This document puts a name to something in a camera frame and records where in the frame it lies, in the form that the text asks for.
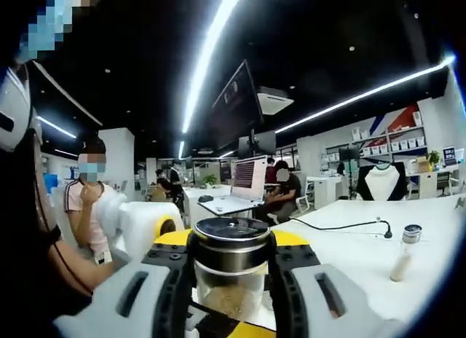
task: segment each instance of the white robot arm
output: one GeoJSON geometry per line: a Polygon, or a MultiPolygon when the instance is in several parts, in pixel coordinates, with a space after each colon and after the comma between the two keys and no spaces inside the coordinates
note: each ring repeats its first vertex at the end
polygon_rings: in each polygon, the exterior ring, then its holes
{"type": "Polygon", "coordinates": [[[113,190],[99,198],[95,213],[112,257],[125,263],[141,261],[161,234],[185,228],[173,203],[128,203],[125,194],[113,190]]]}

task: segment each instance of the glass jar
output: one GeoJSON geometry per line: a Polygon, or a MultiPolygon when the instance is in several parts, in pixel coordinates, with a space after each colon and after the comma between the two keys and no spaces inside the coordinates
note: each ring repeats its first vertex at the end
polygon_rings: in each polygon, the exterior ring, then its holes
{"type": "Polygon", "coordinates": [[[390,280],[398,282],[403,279],[413,258],[416,244],[421,239],[421,232],[422,228],[416,224],[410,224],[403,230],[400,255],[390,273],[390,280]]]}
{"type": "Polygon", "coordinates": [[[211,218],[194,227],[197,298],[201,305],[239,321],[252,321],[264,292],[268,224],[211,218]]]}

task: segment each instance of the laptop screen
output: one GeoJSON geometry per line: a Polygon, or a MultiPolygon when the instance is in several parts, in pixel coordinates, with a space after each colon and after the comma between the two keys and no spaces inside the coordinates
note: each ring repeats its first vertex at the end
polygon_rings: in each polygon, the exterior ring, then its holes
{"type": "Polygon", "coordinates": [[[232,196],[262,201],[267,168],[267,156],[239,160],[234,164],[232,196]]]}

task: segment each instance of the potted plant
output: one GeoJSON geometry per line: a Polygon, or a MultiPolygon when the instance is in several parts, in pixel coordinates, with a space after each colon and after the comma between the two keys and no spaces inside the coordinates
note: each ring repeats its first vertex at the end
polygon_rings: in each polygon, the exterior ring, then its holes
{"type": "Polygon", "coordinates": [[[216,184],[216,182],[217,178],[213,174],[204,177],[204,184],[207,186],[208,189],[213,187],[216,184]]]}
{"type": "Polygon", "coordinates": [[[440,162],[440,154],[436,150],[432,150],[428,155],[427,155],[427,160],[430,163],[430,170],[432,171],[435,165],[437,165],[440,162]]]}

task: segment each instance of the ceiling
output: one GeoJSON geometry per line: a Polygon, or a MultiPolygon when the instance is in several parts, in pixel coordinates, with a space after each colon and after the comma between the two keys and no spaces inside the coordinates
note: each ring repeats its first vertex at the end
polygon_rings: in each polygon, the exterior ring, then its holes
{"type": "MultiPolygon", "coordinates": [[[[286,91],[294,99],[265,116],[256,128],[261,132],[434,66],[443,54],[440,34],[419,0],[240,0],[183,137],[190,79],[220,2],[100,0],[76,12],[72,32],[39,62],[103,125],[31,64],[31,97],[39,115],[77,135],[127,127],[135,136],[136,160],[175,157],[181,139],[185,153],[211,145],[205,130],[209,110],[244,59],[256,86],[286,91]]],[[[444,71],[424,76],[285,131],[277,144],[441,96],[445,85],[444,71]]],[[[76,154],[82,147],[48,126],[43,131],[45,152],[76,154]]]]}

